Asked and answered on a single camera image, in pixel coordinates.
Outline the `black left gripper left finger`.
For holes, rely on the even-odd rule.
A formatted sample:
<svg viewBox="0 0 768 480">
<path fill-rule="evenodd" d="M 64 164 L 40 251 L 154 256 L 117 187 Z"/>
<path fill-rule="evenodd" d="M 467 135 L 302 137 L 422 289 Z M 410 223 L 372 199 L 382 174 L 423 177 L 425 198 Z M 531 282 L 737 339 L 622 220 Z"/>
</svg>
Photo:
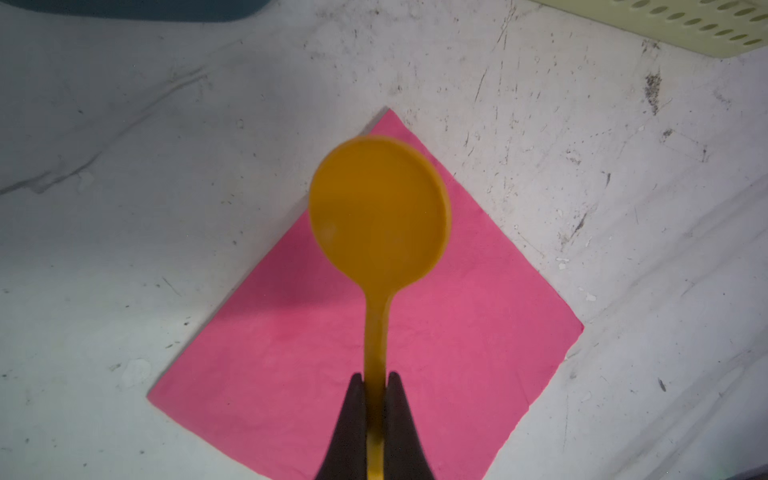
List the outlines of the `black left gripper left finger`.
<svg viewBox="0 0 768 480">
<path fill-rule="evenodd" d="M 362 375 L 352 375 L 316 480 L 367 479 L 367 415 Z"/>
</svg>

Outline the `yellow plastic spoon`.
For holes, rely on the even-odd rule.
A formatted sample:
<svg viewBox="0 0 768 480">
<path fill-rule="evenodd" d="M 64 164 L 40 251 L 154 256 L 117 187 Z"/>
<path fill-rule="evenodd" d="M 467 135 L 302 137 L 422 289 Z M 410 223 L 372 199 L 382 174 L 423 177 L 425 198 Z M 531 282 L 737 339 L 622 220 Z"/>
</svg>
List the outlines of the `yellow plastic spoon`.
<svg viewBox="0 0 768 480">
<path fill-rule="evenodd" d="M 319 165 L 309 218 L 325 257 L 365 298 L 367 478 L 384 479 L 390 307 L 398 292 L 429 274 L 443 256 L 451 231 L 447 188 L 432 163 L 405 142 L 360 136 Z"/>
</svg>

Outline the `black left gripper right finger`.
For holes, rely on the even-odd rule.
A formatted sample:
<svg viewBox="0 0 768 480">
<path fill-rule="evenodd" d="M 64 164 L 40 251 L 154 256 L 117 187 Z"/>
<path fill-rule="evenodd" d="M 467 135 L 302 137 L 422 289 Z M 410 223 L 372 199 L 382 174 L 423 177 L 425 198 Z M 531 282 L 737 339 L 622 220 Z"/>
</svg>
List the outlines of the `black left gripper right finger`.
<svg viewBox="0 0 768 480">
<path fill-rule="evenodd" d="M 384 403 L 385 480 L 434 480 L 397 372 L 388 376 Z"/>
</svg>

